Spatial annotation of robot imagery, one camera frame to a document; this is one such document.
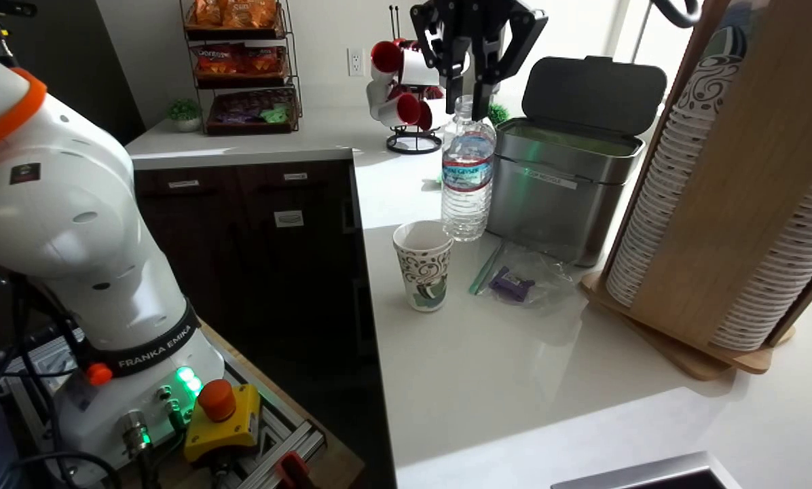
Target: bottle label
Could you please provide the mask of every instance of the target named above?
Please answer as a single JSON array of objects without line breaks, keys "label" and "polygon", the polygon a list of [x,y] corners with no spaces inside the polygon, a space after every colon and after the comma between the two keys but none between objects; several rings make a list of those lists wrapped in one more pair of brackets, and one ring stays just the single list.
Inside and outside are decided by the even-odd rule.
[{"label": "bottle label", "polygon": [[479,162],[479,164],[451,164],[449,159],[443,162],[443,186],[470,193],[487,189],[491,181],[491,159]]}]

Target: wooden board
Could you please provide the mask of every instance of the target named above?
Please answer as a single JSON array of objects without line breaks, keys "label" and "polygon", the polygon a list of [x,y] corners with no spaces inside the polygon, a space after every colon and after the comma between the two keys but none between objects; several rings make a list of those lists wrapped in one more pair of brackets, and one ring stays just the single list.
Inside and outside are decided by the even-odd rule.
[{"label": "wooden board", "polygon": [[775,0],[631,316],[709,350],[808,186],[812,3]]},{"label": "wooden board", "polygon": [[766,346],[783,346],[788,340],[788,333],[794,325],[800,318],[800,312],[812,306],[812,280],[804,288],[804,295],[789,306],[788,316],[783,325],[768,335]]},{"label": "wooden board", "polygon": [[751,375],[764,375],[772,368],[775,348],[761,348],[751,354],[734,354],[715,346],[693,348],[685,337],[667,335],[662,327],[646,325],[636,312],[631,312],[625,306],[614,303],[614,296],[602,288],[601,280],[584,280],[584,295],[618,316],[628,316],[636,322],[639,333],[665,357],[671,359],[685,375],[696,380],[715,380],[724,378],[728,371],[743,371]]}]

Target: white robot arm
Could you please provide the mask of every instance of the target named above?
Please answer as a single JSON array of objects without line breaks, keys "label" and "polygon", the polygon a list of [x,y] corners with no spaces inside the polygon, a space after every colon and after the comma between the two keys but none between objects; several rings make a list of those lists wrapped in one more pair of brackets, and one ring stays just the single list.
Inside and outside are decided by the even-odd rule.
[{"label": "white robot arm", "polygon": [[[223,378],[219,354],[195,329],[136,211],[131,155],[40,81],[2,67],[0,268],[58,296],[83,333],[83,374],[54,397],[67,450],[121,469],[140,450],[121,447],[131,431],[136,440],[174,433],[161,388],[184,368],[197,383]],[[87,466],[74,481],[101,477]]]}]

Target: shelf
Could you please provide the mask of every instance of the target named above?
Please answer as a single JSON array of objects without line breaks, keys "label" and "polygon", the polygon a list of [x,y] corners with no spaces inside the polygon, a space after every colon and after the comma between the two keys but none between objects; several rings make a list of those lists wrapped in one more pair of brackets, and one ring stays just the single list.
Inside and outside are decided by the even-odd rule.
[{"label": "shelf", "polygon": [[231,45],[219,50],[193,50],[193,76],[197,90],[284,87],[294,79],[288,50],[257,50],[244,45]]},{"label": "shelf", "polygon": [[214,27],[214,24],[197,24],[189,18],[189,8],[184,14],[184,33],[188,42],[244,42],[244,38],[284,38],[284,19],[282,19],[282,8],[278,7],[278,18],[273,22],[263,24],[263,27]]},{"label": "shelf", "polygon": [[298,128],[295,90],[249,90],[216,95],[206,134],[294,134]]},{"label": "shelf", "polygon": [[244,48],[288,48],[291,33],[282,38],[188,38],[188,48],[214,48],[214,45],[244,45]]}]

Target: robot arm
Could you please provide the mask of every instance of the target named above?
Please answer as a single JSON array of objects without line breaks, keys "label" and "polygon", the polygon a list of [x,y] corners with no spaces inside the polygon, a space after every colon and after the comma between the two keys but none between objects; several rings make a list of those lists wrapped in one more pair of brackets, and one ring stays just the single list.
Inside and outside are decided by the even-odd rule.
[{"label": "robot arm", "polygon": [[[675,27],[693,27],[700,19],[698,0],[685,0],[685,12],[673,0],[651,3]],[[521,69],[546,27],[542,12],[527,12],[519,0],[427,0],[409,8],[409,19],[427,67],[446,79],[449,114],[453,114],[461,95],[465,57],[472,56],[472,121],[489,114],[495,87]],[[500,33],[507,22],[512,38],[507,52],[500,56]]]},{"label": "robot arm", "polygon": [[[223,378],[219,354],[195,329],[136,211],[124,148],[2,67],[0,268],[54,296],[83,333],[82,346],[70,340],[83,374],[54,395],[62,450],[124,469],[143,440],[174,435],[170,417],[193,409],[195,388],[174,386]],[[74,484],[98,479],[94,466],[75,462]]]}]

